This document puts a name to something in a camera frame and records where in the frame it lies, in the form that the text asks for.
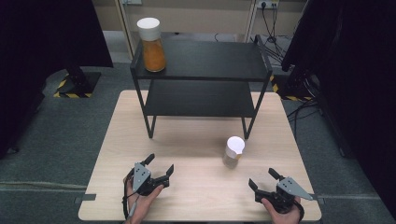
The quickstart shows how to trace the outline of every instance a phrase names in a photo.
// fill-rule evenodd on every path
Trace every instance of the gray carpet floor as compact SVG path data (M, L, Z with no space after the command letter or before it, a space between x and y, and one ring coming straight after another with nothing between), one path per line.
M112 57L120 55L127 54L112 52ZM134 86L128 63L82 69L102 74L92 97L55 98L66 72L50 76L46 97L18 142L20 152L0 160L0 223L87 223L78 219L79 199L119 94ZM282 104L287 114L301 105ZM318 196L318 223L396 223L359 164L340 155L320 110L309 107L299 117L297 130L294 121L290 127Z

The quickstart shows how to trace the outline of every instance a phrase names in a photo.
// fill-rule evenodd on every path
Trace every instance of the yellow black hazard stripe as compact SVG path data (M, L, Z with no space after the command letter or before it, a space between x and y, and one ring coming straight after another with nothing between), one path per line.
M80 94L75 94L71 92L58 92L56 91L53 94L54 97L64 97L64 98L90 98L92 96L92 93L80 93Z
M271 75L270 77L271 85L273 87L274 92L276 92L281 99L283 100L292 100L292 101L309 101L312 99L312 96L309 94L306 95L289 95L289 94L284 94L281 92L279 89L276 77L274 75Z

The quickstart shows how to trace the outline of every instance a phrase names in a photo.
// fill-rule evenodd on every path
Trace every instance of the human hand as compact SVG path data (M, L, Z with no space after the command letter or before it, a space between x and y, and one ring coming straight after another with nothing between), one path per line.
M132 205L136 202L136 208L134 210L134 215L128 217L125 223L129 224L138 224L143 221L146 215L149 212L149 208L157 196L163 190L163 185L158 186L154 191L152 191L148 196L142 196L139 194L134 194L128 198L128 206L129 211L132 208ZM131 181L127 181L127 195L133 194L132 183Z
M300 197L295 197L295 201L300 203ZM265 198L262 198L262 204L264 204L264 207L270 214L274 224L296 224L300 221L300 210L296 205L293 205L287 214L279 214L272 204Z

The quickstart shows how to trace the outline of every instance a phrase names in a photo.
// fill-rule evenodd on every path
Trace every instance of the wooden table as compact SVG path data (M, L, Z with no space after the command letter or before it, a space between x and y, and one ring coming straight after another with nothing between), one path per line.
M164 175L170 165L175 172L146 217L147 221L264 221L269 214L254 202L248 186L252 178L259 189L274 191L277 180L272 167L291 176L308 193L314 193L294 141L279 97L264 95L253 131L234 169L222 163L227 139L243 137L240 119L158 117L156 133L147 136L135 91L123 91L110 121L78 216L82 220L124 220L122 179L136 161L150 153L156 158L148 169L151 177ZM319 220L318 202L302 201L304 220Z

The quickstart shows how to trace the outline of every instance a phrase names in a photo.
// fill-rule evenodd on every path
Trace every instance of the electrical box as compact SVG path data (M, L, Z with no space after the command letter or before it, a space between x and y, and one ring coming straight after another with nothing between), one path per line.
M259 1L257 4L257 8L262 8L262 3L265 2L265 9L275 9L278 8L279 6L279 0L264 0L264 1Z

